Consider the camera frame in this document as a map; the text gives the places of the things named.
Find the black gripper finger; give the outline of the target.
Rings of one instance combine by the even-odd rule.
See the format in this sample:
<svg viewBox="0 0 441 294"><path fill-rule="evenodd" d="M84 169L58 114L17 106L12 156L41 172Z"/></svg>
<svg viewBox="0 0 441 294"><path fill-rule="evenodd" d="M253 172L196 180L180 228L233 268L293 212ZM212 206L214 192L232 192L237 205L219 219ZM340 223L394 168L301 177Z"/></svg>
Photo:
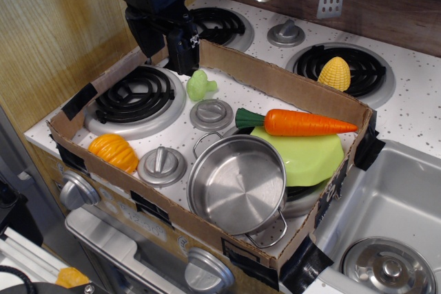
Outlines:
<svg viewBox="0 0 441 294"><path fill-rule="evenodd" d="M126 9L125 19L130 32L146 57L154 56L165 47L163 34L154 29L147 16L135 9Z"/></svg>
<svg viewBox="0 0 441 294"><path fill-rule="evenodd" d="M166 36L169 62L166 65L178 74L193 74L199 67L199 36L193 22L178 26Z"/></svg>

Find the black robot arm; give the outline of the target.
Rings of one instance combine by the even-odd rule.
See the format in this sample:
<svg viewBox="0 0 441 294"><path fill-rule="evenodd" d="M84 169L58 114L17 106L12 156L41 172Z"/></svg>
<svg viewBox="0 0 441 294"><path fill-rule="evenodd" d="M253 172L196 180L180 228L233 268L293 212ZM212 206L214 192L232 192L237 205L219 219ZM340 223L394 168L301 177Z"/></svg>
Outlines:
<svg viewBox="0 0 441 294"><path fill-rule="evenodd" d="M123 0L125 19L144 55L151 58L163 48L168 68L191 76L199 67L199 35L185 0Z"/></svg>

